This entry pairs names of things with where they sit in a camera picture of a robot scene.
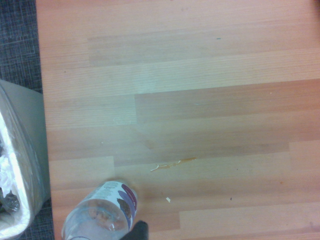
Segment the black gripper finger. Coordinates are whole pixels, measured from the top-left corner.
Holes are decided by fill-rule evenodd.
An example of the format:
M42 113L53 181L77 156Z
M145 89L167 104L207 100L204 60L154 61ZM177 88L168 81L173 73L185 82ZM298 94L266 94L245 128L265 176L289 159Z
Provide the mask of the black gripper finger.
M124 236L124 240L148 240L149 239L149 225L145 221L138 221Z

